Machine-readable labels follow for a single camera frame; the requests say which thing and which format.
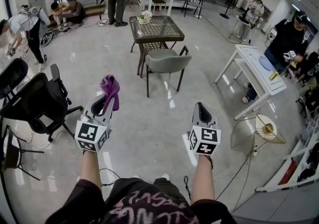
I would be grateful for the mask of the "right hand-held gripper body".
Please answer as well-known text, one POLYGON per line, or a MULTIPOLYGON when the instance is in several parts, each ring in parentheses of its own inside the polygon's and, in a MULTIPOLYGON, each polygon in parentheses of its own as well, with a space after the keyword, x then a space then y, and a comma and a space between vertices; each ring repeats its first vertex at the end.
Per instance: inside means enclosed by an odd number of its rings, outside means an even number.
POLYGON ((193 124, 188 136, 190 150, 198 155, 213 155, 221 141, 217 120, 208 125, 193 124))

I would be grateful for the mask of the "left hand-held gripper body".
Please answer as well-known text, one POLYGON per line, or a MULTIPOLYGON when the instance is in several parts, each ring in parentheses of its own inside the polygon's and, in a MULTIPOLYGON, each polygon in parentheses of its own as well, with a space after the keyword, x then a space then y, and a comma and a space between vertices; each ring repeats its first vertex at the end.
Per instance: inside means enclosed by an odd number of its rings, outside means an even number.
POLYGON ((83 114, 81 120, 77 121, 75 141, 83 150, 99 152, 111 131, 110 123, 101 125, 98 119, 83 114))

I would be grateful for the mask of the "purple cleaning cloth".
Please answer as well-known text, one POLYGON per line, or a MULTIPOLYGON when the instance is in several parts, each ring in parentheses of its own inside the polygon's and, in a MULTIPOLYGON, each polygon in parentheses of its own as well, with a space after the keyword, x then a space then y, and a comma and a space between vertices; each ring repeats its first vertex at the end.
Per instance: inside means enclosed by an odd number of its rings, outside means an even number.
POLYGON ((114 99, 113 111, 119 110, 119 90, 120 85, 118 81, 115 79, 114 75, 107 75, 104 77, 100 83, 100 88, 103 93, 106 95, 106 99, 104 102, 104 109, 106 110, 110 101, 114 99))

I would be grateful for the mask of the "grey armchair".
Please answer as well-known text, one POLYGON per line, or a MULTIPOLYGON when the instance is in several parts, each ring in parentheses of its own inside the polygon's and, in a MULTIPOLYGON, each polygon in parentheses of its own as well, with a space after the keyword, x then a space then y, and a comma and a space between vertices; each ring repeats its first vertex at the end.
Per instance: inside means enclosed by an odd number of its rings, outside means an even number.
POLYGON ((147 98, 149 97, 149 74, 171 74, 181 72, 176 91, 179 92, 185 68, 192 56, 186 46, 183 46, 180 54, 172 49, 144 50, 143 64, 146 64, 147 98))

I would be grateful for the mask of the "person's left forearm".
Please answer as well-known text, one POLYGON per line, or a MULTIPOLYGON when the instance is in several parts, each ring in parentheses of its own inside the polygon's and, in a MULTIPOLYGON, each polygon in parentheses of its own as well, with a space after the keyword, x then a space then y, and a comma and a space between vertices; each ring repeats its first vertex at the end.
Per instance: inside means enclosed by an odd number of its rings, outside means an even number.
POLYGON ((102 189, 96 152, 85 151, 83 153, 80 179, 87 180, 96 185, 100 190, 102 189))

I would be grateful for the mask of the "person's right forearm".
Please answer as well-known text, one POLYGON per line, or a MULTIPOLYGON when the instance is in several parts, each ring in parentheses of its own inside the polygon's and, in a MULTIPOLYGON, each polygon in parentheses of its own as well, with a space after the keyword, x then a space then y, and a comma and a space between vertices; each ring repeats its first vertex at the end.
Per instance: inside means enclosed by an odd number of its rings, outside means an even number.
POLYGON ((200 200, 215 200, 211 159, 206 155, 199 155, 194 176, 191 205, 200 200))

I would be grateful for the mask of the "white paper roll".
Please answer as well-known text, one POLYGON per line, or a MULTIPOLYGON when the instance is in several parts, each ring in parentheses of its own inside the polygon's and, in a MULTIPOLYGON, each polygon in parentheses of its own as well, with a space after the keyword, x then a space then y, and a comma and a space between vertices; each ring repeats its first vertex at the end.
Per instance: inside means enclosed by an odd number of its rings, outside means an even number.
POLYGON ((274 122, 262 114, 256 115, 255 124, 256 133, 263 140, 275 140, 277 139, 277 127, 274 122))

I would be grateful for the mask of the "blue round plate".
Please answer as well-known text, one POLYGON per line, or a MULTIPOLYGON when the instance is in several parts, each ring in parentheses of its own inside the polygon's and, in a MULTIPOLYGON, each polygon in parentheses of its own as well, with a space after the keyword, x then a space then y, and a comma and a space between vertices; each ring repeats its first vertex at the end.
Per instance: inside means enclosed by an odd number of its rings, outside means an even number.
POLYGON ((262 65, 262 67, 265 68, 267 71, 273 71, 273 65, 266 57, 260 56, 259 62, 262 65))

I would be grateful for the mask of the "white storage shelf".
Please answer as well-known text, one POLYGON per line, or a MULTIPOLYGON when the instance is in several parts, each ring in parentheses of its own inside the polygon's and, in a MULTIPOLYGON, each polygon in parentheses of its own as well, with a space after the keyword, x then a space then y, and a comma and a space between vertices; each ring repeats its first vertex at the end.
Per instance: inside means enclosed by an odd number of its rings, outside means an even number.
POLYGON ((319 116, 302 129, 298 142, 291 153, 283 157, 283 161, 275 175, 266 185, 257 188, 257 192, 285 190, 319 181, 319 116), (297 164, 294 174, 288 183, 278 185, 292 161, 297 164))

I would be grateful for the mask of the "red flat item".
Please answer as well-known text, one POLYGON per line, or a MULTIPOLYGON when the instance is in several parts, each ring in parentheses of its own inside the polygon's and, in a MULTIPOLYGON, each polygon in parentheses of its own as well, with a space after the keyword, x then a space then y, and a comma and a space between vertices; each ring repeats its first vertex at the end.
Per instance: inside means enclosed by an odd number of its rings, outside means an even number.
POLYGON ((283 185, 288 183, 288 181, 290 180, 290 178, 292 177, 292 175, 294 174, 295 170, 297 168, 297 164, 295 161, 292 161, 287 169, 287 171, 285 172, 284 176, 282 177, 282 179, 280 180, 280 182, 278 183, 278 185, 283 185))

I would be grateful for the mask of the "person's black printed shirt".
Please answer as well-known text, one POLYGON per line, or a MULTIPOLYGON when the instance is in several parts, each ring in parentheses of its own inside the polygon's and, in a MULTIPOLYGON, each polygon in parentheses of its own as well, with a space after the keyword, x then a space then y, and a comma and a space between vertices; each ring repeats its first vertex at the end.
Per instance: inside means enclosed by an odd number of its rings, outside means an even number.
POLYGON ((105 201, 96 185, 81 179, 45 224, 237 224, 228 208, 215 200, 189 205, 161 192, 133 192, 115 204, 105 201))

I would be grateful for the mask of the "brown wicker glass-top table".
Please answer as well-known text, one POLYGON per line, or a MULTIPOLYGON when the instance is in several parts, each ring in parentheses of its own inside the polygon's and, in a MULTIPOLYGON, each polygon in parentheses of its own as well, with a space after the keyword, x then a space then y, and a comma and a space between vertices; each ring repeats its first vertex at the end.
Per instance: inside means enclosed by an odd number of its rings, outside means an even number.
POLYGON ((129 25, 134 43, 139 46, 140 59, 137 75, 143 76, 145 52, 157 49, 167 49, 167 42, 176 44, 184 41, 185 35, 170 16, 153 16, 149 23, 140 24, 138 17, 131 16, 129 25))

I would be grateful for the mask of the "white pot with flowers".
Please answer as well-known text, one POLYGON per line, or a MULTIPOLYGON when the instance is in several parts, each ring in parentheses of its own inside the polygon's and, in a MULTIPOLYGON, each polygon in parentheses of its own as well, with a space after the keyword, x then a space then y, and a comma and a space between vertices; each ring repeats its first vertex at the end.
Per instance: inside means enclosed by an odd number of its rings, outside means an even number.
POLYGON ((148 24, 153 14, 151 11, 145 10, 140 16, 137 16, 138 23, 141 25, 148 24))

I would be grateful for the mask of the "brown wooden stool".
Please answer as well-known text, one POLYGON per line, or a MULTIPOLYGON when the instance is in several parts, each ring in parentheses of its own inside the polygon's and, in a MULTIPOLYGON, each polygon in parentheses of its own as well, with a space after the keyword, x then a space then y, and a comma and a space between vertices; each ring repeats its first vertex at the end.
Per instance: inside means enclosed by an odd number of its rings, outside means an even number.
POLYGON ((153 12, 155 11, 156 6, 159 7, 159 11, 162 10, 162 7, 164 6, 164 9, 166 9, 166 1, 164 0, 152 0, 153 5, 153 12))

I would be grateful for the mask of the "black metal frame chair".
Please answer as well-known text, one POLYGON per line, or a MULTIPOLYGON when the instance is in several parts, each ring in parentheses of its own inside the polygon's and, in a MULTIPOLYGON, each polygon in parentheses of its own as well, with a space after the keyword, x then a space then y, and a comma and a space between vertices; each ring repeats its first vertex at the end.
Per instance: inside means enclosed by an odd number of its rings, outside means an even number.
POLYGON ((23 168, 22 155, 27 152, 44 154, 44 151, 23 149, 21 147, 21 141, 26 142, 24 139, 16 136, 9 125, 6 125, 3 139, 4 161, 1 170, 4 172, 7 169, 19 169, 28 176, 34 178, 37 181, 40 181, 40 179, 33 176, 23 168))

